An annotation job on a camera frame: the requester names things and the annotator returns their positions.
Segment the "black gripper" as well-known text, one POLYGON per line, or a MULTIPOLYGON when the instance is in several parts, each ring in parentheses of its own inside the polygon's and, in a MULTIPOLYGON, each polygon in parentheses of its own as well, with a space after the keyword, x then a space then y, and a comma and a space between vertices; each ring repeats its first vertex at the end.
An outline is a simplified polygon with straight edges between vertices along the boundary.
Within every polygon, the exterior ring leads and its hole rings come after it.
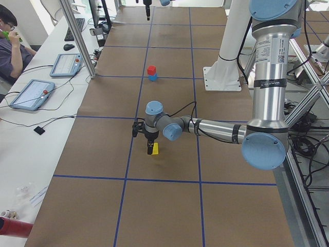
POLYGON ((152 155, 153 148, 154 148, 154 140, 156 140, 159 136, 159 131, 156 132, 149 132, 145 130, 144 135, 146 137, 147 141, 147 154, 152 155))

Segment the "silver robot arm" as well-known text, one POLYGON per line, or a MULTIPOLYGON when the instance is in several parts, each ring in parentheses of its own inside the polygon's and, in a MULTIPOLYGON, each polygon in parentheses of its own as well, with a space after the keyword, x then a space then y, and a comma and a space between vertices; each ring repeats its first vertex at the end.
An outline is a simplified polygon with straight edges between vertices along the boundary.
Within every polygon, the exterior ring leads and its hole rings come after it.
POLYGON ((255 38, 255 78, 252 119, 245 126, 188 116, 171 117, 159 101, 150 101, 141 132, 148 154, 159 134, 174 141, 183 132, 204 135, 220 142, 240 144, 244 159, 253 167, 271 170, 280 166, 288 150, 288 125, 284 120, 289 40, 300 33, 306 1, 233 1, 218 60, 204 67, 208 91, 235 92, 239 83, 240 47, 248 32, 255 38))

